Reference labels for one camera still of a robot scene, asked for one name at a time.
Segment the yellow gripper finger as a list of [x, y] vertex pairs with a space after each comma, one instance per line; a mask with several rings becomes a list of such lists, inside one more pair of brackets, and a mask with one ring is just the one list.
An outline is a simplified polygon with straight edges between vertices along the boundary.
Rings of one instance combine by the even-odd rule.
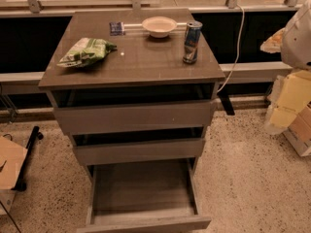
[[285, 29], [282, 28], [270, 36], [266, 41], [264, 41], [260, 50], [267, 53], [277, 53], [281, 51], [282, 39]]

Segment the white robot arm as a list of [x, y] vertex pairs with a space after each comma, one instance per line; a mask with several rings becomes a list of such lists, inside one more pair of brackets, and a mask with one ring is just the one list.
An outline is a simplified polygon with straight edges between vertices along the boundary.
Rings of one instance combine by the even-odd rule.
[[266, 41], [260, 50], [281, 53], [282, 61], [297, 69], [311, 70], [311, 0], [307, 0], [286, 26]]

